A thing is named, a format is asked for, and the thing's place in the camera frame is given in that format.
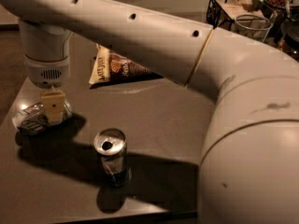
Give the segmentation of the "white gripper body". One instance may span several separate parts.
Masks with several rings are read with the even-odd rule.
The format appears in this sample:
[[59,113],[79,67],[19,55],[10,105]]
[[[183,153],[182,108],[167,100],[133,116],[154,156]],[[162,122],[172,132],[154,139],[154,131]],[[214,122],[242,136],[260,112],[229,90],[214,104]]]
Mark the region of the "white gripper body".
[[72,32],[54,25],[19,20],[28,77],[40,88],[60,87],[70,77]]

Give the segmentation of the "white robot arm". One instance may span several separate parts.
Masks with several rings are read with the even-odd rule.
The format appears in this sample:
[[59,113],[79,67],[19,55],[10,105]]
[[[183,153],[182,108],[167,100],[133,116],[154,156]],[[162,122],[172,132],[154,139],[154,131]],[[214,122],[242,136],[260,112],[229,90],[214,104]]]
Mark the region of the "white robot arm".
[[1,0],[74,32],[71,120],[1,128],[1,224],[299,224],[298,64],[111,0]]

